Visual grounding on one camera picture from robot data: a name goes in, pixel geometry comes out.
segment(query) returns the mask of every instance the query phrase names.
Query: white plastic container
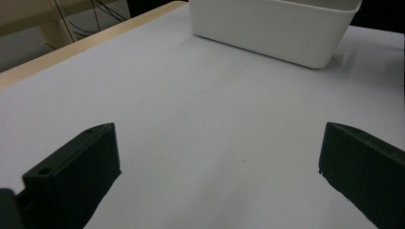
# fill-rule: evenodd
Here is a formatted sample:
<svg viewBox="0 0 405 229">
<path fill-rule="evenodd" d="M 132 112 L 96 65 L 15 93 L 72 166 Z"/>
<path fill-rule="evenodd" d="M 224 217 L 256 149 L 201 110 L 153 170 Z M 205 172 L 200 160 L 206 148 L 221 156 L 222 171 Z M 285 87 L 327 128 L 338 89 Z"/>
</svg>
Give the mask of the white plastic container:
<svg viewBox="0 0 405 229">
<path fill-rule="evenodd" d="M 189 0 L 196 35 L 321 69 L 361 0 Z"/>
</svg>

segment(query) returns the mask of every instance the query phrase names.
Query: plastic tub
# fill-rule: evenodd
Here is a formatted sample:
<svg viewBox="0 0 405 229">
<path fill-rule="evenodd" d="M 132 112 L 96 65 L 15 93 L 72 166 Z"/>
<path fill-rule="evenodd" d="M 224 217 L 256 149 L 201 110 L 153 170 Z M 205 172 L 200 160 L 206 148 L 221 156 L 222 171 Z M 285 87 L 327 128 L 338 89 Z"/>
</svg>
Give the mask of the plastic tub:
<svg viewBox="0 0 405 229">
<path fill-rule="evenodd" d="M 189 0 L 193 32 L 321 69 L 361 0 Z"/>
</svg>

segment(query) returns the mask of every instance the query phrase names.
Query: floor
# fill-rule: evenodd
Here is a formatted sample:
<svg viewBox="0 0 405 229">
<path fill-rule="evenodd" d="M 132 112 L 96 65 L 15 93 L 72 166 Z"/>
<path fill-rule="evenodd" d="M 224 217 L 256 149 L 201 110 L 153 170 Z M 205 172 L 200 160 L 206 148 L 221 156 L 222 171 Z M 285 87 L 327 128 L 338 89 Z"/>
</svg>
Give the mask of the floor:
<svg viewBox="0 0 405 229">
<path fill-rule="evenodd" d="M 116 1 L 108 4 L 107 7 L 116 11 L 125 19 L 130 18 L 126 0 Z M 101 8 L 96 6 L 98 25 L 93 9 L 69 16 L 69 21 L 75 25 L 73 28 L 77 39 L 93 34 L 88 31 L 98 31 L 98 26 L 101 30 L 105 30 L 118 24 L 119 21 L 107 14 L 107 12 L 102 6 Z M 42 41 L 37 28 L 1 36 L 0 73 L 52 51 L 54 51 L 54 48 Z"/>
</svg>

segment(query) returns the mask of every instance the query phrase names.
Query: wooden table edge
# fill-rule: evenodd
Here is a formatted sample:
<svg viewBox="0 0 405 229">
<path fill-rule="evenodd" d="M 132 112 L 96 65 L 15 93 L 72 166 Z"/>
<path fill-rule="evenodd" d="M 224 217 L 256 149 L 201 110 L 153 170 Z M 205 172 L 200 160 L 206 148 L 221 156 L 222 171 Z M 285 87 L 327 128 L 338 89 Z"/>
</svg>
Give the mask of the wooden table edge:
<svg viewBox="0 0 405 229">
<path fill-rule="evenodd" d="M 32 61 L 0 73 L 0 90 L 14 83 L 17 83 L 35 73 L 39 73 L 49 68 L 50 66 L 62 62 L 63 60 L 66 60 L 74 55 L 89 50 L 91 47 L 111 40 L 112 38 L 136 27 L 140 27 L 156 18 L 159 18 L 162 15 L 165 15 L 167 12 L 184 6 L 185 4 L 187 3 L 182 1 L 170 2 L 154 10 L 150 10 L 140 16 L 122 22 L 107 30 L 98 32 L 92 36 L 79 40 L 72 45 L 42 55 Z"/>
</svg>

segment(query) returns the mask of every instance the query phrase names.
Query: white tabletop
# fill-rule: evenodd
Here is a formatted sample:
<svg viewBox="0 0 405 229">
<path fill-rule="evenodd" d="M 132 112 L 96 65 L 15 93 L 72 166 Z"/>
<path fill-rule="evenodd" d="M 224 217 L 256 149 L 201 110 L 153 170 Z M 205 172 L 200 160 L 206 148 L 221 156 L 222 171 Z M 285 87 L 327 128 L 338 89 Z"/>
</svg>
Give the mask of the white tabletop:
<svg viewBox="0 0 405 229">
<path fill-rule="evenodd" d="M 188 7 L 0 91 L 0 186 L 115 122 L 86 228 L 375 228 L 318 174 L 328 121 L 405 149 L 403 34 L 350 27 L 315 71 L 192 34 Z"/>
</svg>

